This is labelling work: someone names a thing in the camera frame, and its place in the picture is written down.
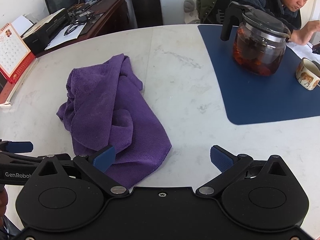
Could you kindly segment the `purple microfiber towel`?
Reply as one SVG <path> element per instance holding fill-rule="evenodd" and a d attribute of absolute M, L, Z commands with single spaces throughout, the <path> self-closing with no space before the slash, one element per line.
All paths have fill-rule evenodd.
<path fill-rule="evenodd" d="M 171 150 L 167 133 L 144 100 L 130 58 L 119 54 L 95 66 L 75 68 L 67 101 L 57 111 L 76 155 L 106 146 L 116 152 L 106 175 L 131 188 L 156 171 Z"/>

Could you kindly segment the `dark blue table mat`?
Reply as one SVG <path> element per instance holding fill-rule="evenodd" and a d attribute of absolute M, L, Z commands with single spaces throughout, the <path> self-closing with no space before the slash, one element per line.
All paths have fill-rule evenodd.
<path fill-rule="evenodd" d="M 236 125 L 260 124 L 319 116 L 319 88 L 312 91 L 295 78 L 300 58 L 287 48 L 272 76 L 250 73 L 232 58 L 234 28 L 228 41 L 220 25 L 198 26 L 219 83 L 226 114 Z"/>

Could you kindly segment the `red desk calendar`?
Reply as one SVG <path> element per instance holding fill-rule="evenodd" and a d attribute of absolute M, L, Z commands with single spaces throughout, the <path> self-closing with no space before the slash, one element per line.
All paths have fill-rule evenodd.
<path fill-rule="evenodd" d="M 8 82 L 16 83 L 34 60 L 35 55 L 10 23 L 1 28 L 1 73 Z"/>

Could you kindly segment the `black printer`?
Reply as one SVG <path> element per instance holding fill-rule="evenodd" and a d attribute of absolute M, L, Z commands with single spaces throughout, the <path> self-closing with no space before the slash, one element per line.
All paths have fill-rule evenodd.
<path fill-rule="evenodd" d="M 36 56 L 42 53 L 56 35 L 70 22 L 71 19 L 67 9 L 60 9 L 34 24 L 22 35 L 22 40 Z"/>

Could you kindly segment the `white paper sheet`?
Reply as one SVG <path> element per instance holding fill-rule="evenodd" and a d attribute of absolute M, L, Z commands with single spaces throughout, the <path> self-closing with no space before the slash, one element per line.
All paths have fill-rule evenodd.
<path fill-rule="evenodd" d="M 51 40 L 51 42 L 48 44 L 48 46 L 44 50 L 47 51 L 67 41 L 77 39 L 85 26 L 86 26 L 85 23 L 70 24 L 66 26 Z"/>

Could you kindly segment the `patterned ceramic cup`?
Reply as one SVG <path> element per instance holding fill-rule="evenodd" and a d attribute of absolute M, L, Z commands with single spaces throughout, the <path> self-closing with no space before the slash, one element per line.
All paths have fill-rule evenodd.
<path fill-rule="evenodd" d="M 305 89 L 314 90 L 319 86 L 319 64 L 306 57 L 302 58 L 296 69 L 295 77 Z"/>

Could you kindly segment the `glass teapot with tea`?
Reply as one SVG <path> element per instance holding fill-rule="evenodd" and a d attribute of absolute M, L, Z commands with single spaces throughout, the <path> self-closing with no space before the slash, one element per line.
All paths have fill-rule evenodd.
<path fill-rule="evenodd" d="M 273 75 L 279 68 L 291 37 L 289 28 L 279 19 L 249 5 L 231 2 L 226 9 L 220 38 L 228 41 L 238 24 L 233 43 L 233 59 L 246 70 Z"/>

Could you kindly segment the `dark wooden desk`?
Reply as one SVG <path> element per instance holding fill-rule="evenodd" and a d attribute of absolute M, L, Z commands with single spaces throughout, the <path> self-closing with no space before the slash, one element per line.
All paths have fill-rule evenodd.
<path fill-rule="evenodd" d="M 128 1 L 130 0 L 100 0 L 91 7 L 95 18 L 86 23 L 78 38 L 42 51 L 36 54 L 36 57 L 90 38 L 132 29 L 133 23 L 129 15 Z"/>

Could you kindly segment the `grey slippers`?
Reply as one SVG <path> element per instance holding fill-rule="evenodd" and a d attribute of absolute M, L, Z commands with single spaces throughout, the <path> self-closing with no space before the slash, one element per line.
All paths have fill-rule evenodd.
<path fill-rule="evenodd" d="M 193 0 L 183 2 L 184 22 L 185 24 L 200 24 L 196 4 Z"/>

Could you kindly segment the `dark cabinet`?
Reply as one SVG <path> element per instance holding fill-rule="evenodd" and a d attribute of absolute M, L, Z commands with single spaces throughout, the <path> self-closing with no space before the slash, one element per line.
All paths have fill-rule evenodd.
<path fill-rule="evenodd" d="M 160 0 L 131 0 L 138 28 L 163 25 Z"/>

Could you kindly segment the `seated man in dark jacket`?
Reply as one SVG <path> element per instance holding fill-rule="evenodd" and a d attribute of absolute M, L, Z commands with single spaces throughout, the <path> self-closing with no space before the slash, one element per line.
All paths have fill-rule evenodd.
<path fill-rule="evenodd" d="M 290 41 L 306 45 L 312 35 L 319 32 L 319 20 L 309 21 L 302 26 L 300 10 L 308 0 L 231 0 L 262 10 L 282 21 L 290 30 Z"/>

